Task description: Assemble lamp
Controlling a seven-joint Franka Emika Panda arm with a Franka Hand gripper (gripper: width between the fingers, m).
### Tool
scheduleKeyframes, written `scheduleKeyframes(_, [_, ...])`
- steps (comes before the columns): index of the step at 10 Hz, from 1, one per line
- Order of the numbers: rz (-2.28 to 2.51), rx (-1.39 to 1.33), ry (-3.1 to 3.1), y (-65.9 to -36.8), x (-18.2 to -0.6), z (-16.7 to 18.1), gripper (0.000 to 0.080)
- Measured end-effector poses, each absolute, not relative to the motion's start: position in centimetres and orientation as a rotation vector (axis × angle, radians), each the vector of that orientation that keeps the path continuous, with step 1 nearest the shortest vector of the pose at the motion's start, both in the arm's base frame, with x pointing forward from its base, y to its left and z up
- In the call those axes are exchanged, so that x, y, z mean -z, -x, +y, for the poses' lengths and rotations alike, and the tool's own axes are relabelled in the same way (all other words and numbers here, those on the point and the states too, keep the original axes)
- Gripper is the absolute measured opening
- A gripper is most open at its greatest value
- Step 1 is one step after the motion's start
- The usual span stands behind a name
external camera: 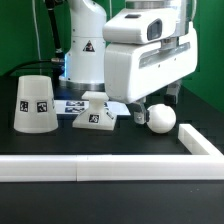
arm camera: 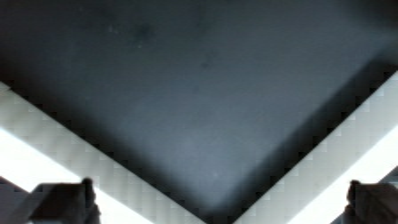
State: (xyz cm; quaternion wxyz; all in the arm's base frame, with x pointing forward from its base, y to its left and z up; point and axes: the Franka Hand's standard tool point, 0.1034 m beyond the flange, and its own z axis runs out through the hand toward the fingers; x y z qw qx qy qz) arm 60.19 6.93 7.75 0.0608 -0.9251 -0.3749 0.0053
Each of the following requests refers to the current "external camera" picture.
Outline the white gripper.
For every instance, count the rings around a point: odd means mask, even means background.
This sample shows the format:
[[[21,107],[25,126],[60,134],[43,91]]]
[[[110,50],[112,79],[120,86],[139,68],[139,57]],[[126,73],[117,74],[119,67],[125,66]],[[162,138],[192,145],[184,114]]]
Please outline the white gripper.
[[[134,122],[143,125],[149,121],[145,96],[168,85],[164,103],[175,106],[182,85],[179,79],[194,72],[196,66],[197,33],[193,23],[173,49],[161,50],[160,42],[110,44],[104,57],[105,91],[114,101],[131,103]]]

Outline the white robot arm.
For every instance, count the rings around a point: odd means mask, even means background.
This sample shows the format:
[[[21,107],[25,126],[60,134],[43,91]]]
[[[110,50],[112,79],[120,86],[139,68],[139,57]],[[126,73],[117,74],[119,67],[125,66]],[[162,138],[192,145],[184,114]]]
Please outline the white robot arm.
[[[89,101],[75,127],[110,129],[116,116],[104,109],[109,99],[133,104],[138,124],[149,121],[147,95],[167,87],[177,100],[181,79],[197,66],[197,0],[125,0],[111,19],[92,0],[68,4],[71,47],[60,82]]]

